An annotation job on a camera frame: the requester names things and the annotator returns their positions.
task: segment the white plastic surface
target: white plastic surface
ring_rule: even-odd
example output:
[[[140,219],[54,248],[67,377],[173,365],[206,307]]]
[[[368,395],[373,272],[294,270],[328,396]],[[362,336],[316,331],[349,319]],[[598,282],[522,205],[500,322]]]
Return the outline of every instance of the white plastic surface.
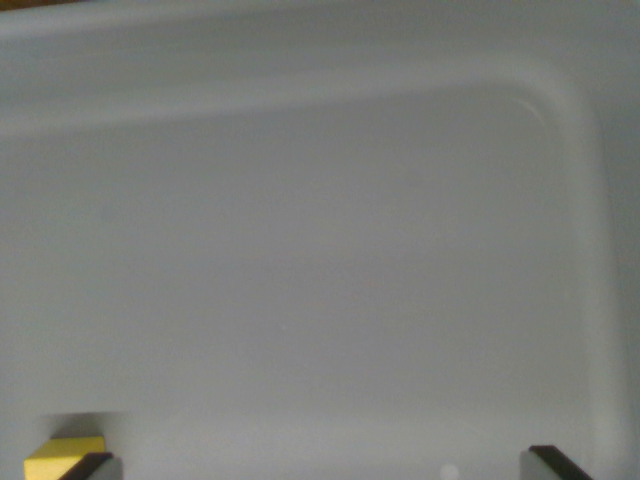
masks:
[[[51,418],[110,412],[127,480],[515,479],[540,443],[625,478],[603,159],[570,77],[506,50],[271,51],[263,75],[243,52],[226,81],[131,67],[6,102],[2,477]]]

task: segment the black strip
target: black strip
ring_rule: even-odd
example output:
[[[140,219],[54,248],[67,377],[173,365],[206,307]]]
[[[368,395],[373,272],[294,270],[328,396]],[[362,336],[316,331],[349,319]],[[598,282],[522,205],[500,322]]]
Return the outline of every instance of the black strip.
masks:
[[[113,453],[87,453],[59,480],[87,480],[107,460],[113,458]]]
[[[534,445],[529,447],[529,451],[535,453],[562,480],[593,480],[554,445]]]

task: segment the black plastic piece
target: black plastic piece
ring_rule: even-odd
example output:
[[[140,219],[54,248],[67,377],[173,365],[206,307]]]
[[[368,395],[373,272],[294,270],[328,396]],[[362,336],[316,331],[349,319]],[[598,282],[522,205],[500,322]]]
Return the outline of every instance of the black plastic piece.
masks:
[[[59,480],[87,480],[102,464],[113,458],[113,453],[87,453]]]
[[[593,480],[554,445],[534,445],[529,447],[529,451],[535,453],[562,480]]]

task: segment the yellow block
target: yellow block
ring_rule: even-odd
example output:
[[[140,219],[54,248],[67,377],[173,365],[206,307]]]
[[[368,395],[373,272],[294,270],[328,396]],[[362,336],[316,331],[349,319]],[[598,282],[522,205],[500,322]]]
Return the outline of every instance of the yellow block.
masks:
[[[102,437],[49,440],[24,461],[24,480],[58,480],[87,453],[104,451]]]

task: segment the small white dot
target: small white dot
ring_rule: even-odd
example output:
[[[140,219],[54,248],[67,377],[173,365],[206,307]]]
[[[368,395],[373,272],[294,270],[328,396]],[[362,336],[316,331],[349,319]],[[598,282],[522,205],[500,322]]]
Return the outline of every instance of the small white dot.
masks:
[[[460,470],[452,463],[447,463],[440,469],[441,480],[460,480]]]

